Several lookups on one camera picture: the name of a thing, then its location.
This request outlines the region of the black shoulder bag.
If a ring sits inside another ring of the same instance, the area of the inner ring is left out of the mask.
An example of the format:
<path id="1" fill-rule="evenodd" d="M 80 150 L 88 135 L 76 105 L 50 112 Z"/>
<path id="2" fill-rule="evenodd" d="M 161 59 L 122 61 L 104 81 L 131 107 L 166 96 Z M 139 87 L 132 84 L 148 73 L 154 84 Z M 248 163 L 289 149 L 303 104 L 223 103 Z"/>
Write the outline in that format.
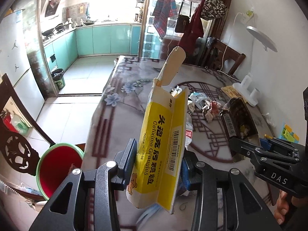
<path id="1" fill-rule="evenodd" d="M 190 3 L 189 15 L 188 16 L 181 14 L 183 4 L 184 4 L 184 0 L 182 0 L 182 3 L 180 5 L 180 9 L 178 11 L 177 21 L 176 21 L 176 25 L 175 25 L 175 28 L 174 28 L 174 32 L 176 32 L 176 33 L 184 33 L 186 27 L 189 25 L 190 18 L 191 18 L 192 2 Z"/>

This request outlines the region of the right hand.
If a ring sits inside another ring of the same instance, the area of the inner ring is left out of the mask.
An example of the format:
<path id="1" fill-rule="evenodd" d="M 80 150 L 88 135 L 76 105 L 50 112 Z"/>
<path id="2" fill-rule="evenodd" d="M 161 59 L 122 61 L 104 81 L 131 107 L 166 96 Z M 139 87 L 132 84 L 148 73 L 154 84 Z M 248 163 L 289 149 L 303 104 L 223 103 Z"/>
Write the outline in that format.
<path id="1" fill-rule="evenodd" d="M 274 218 L 279 225 L 282 225 L 287 219 L 288 213 L 290 212 L 290 208 L 292 205 L 292 198 L 293 196 L 291 196 L 291 194 L 280 190 L 276 202 L 276 209 L 274 211 Z"/>

